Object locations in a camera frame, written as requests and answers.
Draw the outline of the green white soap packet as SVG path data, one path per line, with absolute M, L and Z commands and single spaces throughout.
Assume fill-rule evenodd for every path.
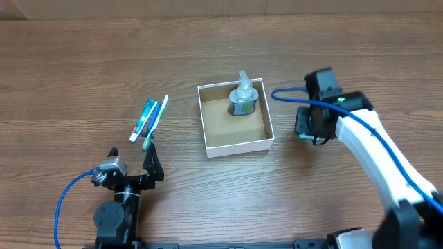
M 305 141 L 312 142 L 312 143 L 317 143 L 320 141 L 320 138 L 318 136 L 307 135 L 304 133 L 298 134 L 298 139 L 305 140 Z

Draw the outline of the green white toothbrush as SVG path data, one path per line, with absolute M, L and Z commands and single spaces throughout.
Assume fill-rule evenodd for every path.
M 144 151 L 148 150 L 148 147 L 149 147 L 150 143 L 152 142 L 152 139 L 154 138 L 153 133 L 155 132 L 155 130 L 157 129 L 157 127 L 159 125 L 161 116 L 163 115 L 163 112 L 168 104 L 168 100 L 169 100 L 169 96 L 165 95 L 159 110 L 156 112 L 154 122 L 152 124 L 148 125 L 147 136 L 146 136 L 146 139 L 145 139 L 145 141 L 143 143 L 143 147 L 142 147 L 142 150 L 144 150 Z

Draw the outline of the clear pump soap bottle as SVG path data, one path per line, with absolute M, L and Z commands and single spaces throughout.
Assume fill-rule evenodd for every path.
M 255 104 L 259 98 L 257 89 L 253 87 L 251 79 L 245 70 L 239 72 L 238 87 L 229 93 L 230 106 L 228 112 L 232 116 L 247 116 L 255 111 Z

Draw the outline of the white cardboard box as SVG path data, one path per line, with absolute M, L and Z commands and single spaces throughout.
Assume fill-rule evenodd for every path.
M 267 151 L 275 135 L 261 78 L 252 80 L 259 98 L 253 113 L 232 116 L 228 94 L 238 82 L 222 82 L 197 87 L 205 150 L 208 158 Z

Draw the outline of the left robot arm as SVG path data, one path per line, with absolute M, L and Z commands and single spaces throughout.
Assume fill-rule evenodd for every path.
M 114 199 L 98 206 L 94 213 L 97 227 L 95 248 L 146 248 L 137 235 L 141 192 L 155 188 L 164 179 L 164 171 L 150 143 L 143 163 L 145 174 L 129 176 L 128 167 L 114 147 L 101 164 L 93 170 L 91 182 L 114 192 Z

